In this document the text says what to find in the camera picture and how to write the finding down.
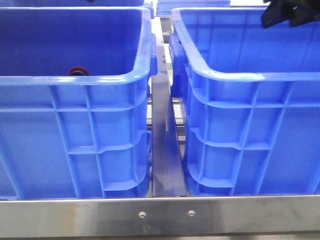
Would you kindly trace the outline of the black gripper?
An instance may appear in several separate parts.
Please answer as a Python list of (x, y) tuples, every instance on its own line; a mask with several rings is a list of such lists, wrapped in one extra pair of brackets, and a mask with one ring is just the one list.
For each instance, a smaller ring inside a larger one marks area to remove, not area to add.
[(264, 0), (263, 3), (269, 3), (261, 15), (265, 29), (285, 21), (289, 21), (291, 28), (320, 21), (319, 0)]

